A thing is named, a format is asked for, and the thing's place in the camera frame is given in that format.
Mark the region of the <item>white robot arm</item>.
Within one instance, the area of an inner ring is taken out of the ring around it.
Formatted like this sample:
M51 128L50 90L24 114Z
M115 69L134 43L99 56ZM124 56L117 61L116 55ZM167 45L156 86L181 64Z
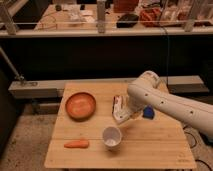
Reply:
M213 105L160 91L160 82L155 72L145 71L128 84L127 93L139 105L151 105L213 138Z

